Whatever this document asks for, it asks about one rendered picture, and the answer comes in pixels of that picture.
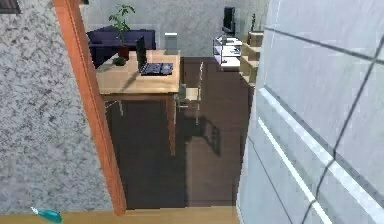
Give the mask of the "black open laptop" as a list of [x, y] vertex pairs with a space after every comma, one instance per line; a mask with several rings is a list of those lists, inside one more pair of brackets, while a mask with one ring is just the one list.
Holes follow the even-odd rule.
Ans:
[[136, 56], [138, 62], [138, 70], [142, 76], [167, 76], [172, 74], [172, 63], [147, 62], [145, 40], [143, 36], [136, 40]]

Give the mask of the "light wooden table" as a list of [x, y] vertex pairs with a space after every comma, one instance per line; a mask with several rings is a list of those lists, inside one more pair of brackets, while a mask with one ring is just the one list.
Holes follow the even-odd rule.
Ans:
[[142, 76], [138, 70], [136, 52], [129, 53], [124, 66], [112, 64], [113, 55], [96, 69], [99, 92], [105, 101], [164, 101], [167, 115], [169, 150], [176, 155], [176, 99], [180, 84], [181, 52], [167, 55], [164, 50], [148, 50], [149, 63], [172, 63], [173, 71], [167, 76]]

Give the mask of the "white glass shelf stand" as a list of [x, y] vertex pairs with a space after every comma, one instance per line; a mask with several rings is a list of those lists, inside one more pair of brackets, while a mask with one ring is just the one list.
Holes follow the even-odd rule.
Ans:
[[213, 56], [225, 69], [240, 66], [242, 41], [236, 37], [219, 36], [213, 38]]

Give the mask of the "light wooden shelf unit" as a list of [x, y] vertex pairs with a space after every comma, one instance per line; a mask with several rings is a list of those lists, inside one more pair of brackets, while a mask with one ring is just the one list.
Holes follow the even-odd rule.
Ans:
[[244, 35], [242, 41], [240, 75], [250, 86], [256, 83], [263, 36], [262, 31], [250, 31]]

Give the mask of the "green house plant in pot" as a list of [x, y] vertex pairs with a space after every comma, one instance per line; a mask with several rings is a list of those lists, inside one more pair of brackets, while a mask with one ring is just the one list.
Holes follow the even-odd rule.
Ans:
[[109, 16], [109, 21], [112, 23], [113, 28], [117, 32], [117, 38], [120, 42], [120, 47], [118, 51], [118, 56], [124, 58], [125, 60], [129, 59], [129, 47], [125, 44], [124, 33], [130, 30], [130, 27], [127, 23], [127, 16], [129, 13], [134, 13], [135, 9], [126, 4], [119, 4], [116, 6], [116, 12]]

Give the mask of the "dark blue sofa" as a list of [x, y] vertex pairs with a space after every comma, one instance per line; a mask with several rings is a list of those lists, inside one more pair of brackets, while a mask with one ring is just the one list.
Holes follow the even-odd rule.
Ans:
[[[123, 36], [124, 45], [128, 46], [130, 51], [135, 51], [136, 40], [139, 37], [144, 37], [145, 48], [147, 50], [156, 49], [154, 30], [128, 30], [123, 33]], [[89, 31], [87, 32], [87, 37], [89, 38], [88, 46], [95, 68], [98, 68], [119, 51], [121, 41], [113, 26], [106, 26]]]

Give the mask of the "teal bottle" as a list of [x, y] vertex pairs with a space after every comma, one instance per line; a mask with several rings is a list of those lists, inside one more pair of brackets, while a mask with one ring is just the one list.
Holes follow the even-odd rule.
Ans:
[[55, 210], [49, 210], [49, 209], [41, 210], [41, 209], [37, 209], [35, 207], [32, 207], [31, 210], [34, 214], [36, 214], [36, 215], [54, 223], [54, 224], [61, 224], [62, 223], [61, 214]]

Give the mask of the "dark framed picture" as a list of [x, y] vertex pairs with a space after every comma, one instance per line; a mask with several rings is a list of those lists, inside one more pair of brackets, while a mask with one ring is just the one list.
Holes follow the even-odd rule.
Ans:
[[0, 14], [20, 14], [17, 0], [0, 0]]

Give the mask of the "pale metal frame chair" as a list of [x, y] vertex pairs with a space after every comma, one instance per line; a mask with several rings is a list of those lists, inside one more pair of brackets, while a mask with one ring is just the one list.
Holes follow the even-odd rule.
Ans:
[[184, 83], [179, 84], [179, 93], [175, 96], [176, 107], [178, 111], [181, 111], [182, 108], [188, 108], [190, 104], [195, 106], [195, 124], [200, 123], [200, 103], [202, 99], [202, 83], [203, 83], [203, 68], [204, 63], [200, 63], [199, 67], [199, 80], [196, 87], [188, 87]]

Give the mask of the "orange wooden door frame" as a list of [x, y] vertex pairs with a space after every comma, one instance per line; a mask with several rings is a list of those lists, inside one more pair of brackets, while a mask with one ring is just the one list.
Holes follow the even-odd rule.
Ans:
[[106, 120], [104, 99], [99, 93], [96, 71], [86, 40], [79, 0], [53, 0], [53, 6], [76, 78], [114, 213], [121, 216], [127, 209], [125, 193]]

